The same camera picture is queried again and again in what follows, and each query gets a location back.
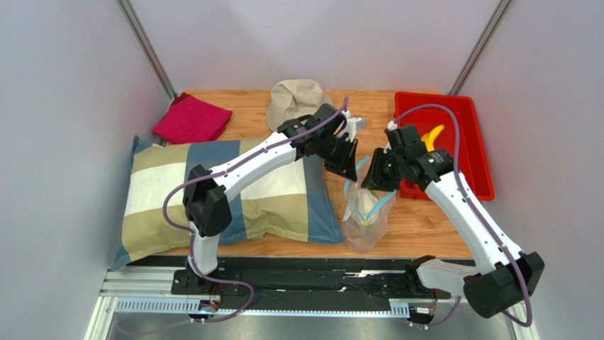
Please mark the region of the fake white cauliflower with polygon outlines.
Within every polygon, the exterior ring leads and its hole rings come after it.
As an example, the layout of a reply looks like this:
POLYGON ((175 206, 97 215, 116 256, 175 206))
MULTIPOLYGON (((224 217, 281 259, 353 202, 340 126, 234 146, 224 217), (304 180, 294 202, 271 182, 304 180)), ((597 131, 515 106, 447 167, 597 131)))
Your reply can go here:
POLYGON ((374 224, 378 215, 374 213, 369 215, 371 210, 379 202, 379 199, 371 193, 371 191, 360 189, 352 197, 352 218, 358 224, 363 224, 363 221, 368 221, 368 225, 374 224))

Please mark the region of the clear zip top bag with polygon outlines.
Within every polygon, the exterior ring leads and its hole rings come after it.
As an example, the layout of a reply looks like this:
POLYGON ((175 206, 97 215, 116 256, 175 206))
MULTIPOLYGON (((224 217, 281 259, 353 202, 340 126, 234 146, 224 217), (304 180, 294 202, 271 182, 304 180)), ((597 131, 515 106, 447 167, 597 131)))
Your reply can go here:
POLYGON ((358 254, 372 252, 387 233, 388 214, 396 202, 394 191, 361 187, 370 165, 370 157, 359 160, 355 165, 357 181, 347 179, 343 186, 346 207, 342 231, 349 250, 358 254))

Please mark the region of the fake banana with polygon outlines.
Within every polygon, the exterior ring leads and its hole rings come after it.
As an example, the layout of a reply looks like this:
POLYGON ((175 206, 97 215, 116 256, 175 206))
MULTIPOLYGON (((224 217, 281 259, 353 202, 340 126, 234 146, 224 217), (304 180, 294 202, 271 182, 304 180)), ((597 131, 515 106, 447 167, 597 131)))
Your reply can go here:
POLYGON ((425 144, 427 151, 432 152, 435 150, 435 140, 440 136, 441 132, 445 129, 444 125, 438 125, 426 132, 420 140, 425 144))

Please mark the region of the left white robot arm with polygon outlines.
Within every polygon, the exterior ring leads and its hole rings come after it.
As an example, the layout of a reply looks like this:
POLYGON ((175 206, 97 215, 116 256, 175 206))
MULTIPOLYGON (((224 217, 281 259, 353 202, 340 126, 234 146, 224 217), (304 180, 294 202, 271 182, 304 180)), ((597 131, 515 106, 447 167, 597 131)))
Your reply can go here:
POLYGON ((162 205, 165 221, 190 235, 184 270, 174 274, 171 292, 200 295, 219 286, 242 285, 240 280, 211 277, 218 267, 220 234, 232 222, 230 202, 263 176, 303 157, 317 156, 327 171, 356 181, 358 141, 347 104, 323 104, 312 115, 283 122, 256 147, 212 168, 197 165, 187 181, 167 194, 162 205))

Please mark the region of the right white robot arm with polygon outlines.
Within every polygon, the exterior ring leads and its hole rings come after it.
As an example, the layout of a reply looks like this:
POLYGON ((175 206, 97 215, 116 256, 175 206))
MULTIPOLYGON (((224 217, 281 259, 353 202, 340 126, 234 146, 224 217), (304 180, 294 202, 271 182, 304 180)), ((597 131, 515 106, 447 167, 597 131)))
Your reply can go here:
POLYGON ((447 150, 428 151, 414 124, 389 123, 385 133, 388 144, 375 149, 362 188, 393 191, 411 181, 445 213, 474 261, 467 266, 420 257, 406 266, 409 291, 458 295, 486 319, 527 302, 544 271, 542 257, 524 252, 494 222, 447 150))

